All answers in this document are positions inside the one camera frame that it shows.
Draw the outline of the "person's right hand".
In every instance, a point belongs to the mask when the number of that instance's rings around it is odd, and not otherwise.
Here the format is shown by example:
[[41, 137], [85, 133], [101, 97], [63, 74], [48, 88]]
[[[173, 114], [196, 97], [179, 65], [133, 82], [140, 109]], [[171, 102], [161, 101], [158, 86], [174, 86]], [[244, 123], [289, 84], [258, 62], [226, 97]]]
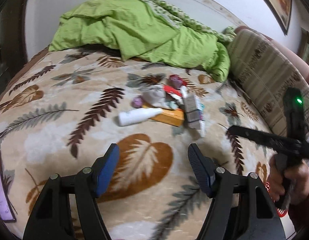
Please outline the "person's right hand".
[[304, 160], [299, 165], [286, 169], [283, 174], [276, 169], [274, 157], [270, 159], [269, 165], [269, 194], [274, 201], [277, 202], [286, 192], [283, 187], [284, 178], [294, 183], [294, 189], [291, 192], [292, 205], [298, 205], [309, 197], [309, 166]]

